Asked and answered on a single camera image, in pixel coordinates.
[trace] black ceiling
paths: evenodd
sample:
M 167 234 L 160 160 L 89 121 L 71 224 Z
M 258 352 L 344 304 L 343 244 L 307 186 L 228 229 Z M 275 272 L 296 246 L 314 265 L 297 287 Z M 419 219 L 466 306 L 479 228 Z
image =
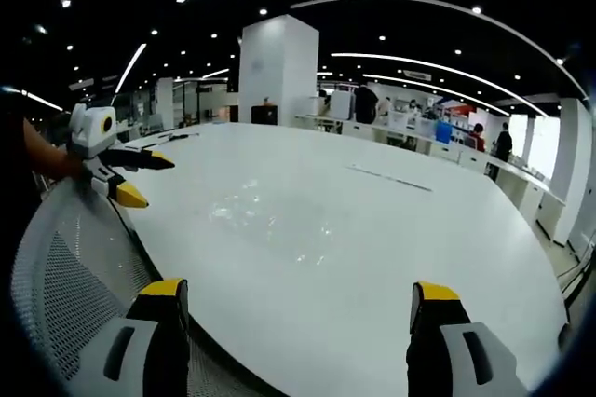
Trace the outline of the black ceiling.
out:
M 137 89 L 156 76 L 195 75 L 230 67 L 237 72 L 237 38 L 242 28 L 284 13 L 320 30 L 319 67 L 361 80 L 365 74 L 399 76 L 398 69 L 442 77 L 445 88 L 487 102 L 507 97 L 460 75 L 407 63 L 336 59 L 333 52 L 365 52 L 434 62 L 486 78 L 520 95 L 556 92 L 561 97 L 580 97 L 573 83 L 543 55 L 520 39 L 482 20 L 448 8 L 390 0 L 358 0 L 290 10 L 290 5 L 309 0 L 72 0 L 62 8 L 60 0 L 2 0 L 0 85 L 27 89 L 64 108 L 84 96 L 70 91 L 78 79 L 120 77 L 140 43 L 148 47 L 132 69 L 123 90 Z M 590 32 L 592 0 L 441 0 L 472 7 L 527 35 L 554 57 L 566 59 L 565 68 L 589 86 L 594 67 L 594 37 Z M 41 24 L 47 34 L 40 34 Z M 152 29 L 159 31 L 151 36 Z M 379 36 L 386 36 L 380 41 Z M 73 45 L 72 51 L 66 47 Z M 455 55 L 459 48 L 462 55 Z M 113 94 L 106 89 L 105 94 Z M 22 96 L 26 112 L 54 111 Z M 555 109 L 552 105 L 547 110 Z M 518 110 L 525 112 L 523 106 Z

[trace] white pillar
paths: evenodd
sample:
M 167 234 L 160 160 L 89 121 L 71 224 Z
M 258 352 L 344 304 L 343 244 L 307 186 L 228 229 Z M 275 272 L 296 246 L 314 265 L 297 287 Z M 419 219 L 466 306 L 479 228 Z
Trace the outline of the white pillar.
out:
M 246 27 L 242 33 L 238 118 L 268 98 L 278 124 L 290 127 L 298 102 L 317 95 L 318 31 L 290 15 Z
M 164 130 L 174 128 L 173 80 L 171 77 L 160 78 L 156 84 L 156 113 L 161 115 Z
M 528 125 L 525 128 L 525 142 L 523 144 L 523 154 L 521 155 L 521 159 L 523 159 L 526 164 L 528 163 L 528 159 L 530 159 L 530 150 L 532 150 L 535 123 L 536 119 L 534 117 L 528 118 Z
M 565 201 L 562 207 L 545 195 L 538 222 L 554 241 L 565 244 L 581 206 L 592 150 L 591 116 L 577 99 L 561 100 L 561 131 L 550 190 Z

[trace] person's arm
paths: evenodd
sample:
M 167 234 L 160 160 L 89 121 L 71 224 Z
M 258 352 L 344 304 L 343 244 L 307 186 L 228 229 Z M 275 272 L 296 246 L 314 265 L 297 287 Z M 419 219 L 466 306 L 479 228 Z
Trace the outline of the person's arm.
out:
M 48 143 L 27 119 L 22 120 L 22 126 L 27 154 L 35 171 L 53 180 L 81 175 L 81 159 Z

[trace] large oval table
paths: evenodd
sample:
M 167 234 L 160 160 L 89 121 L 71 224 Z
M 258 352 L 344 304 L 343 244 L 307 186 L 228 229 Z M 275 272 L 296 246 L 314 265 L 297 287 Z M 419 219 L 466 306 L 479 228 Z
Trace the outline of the large oval table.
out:
M 135 141 L 176 162 L 124 172 L 164 277 L 228 353 L 291 397 L 407 395 L 415 281 L 454 289 L 529 389 L 566 322 L 552 267 L 488 177 L 345 136 L 248 124 Z

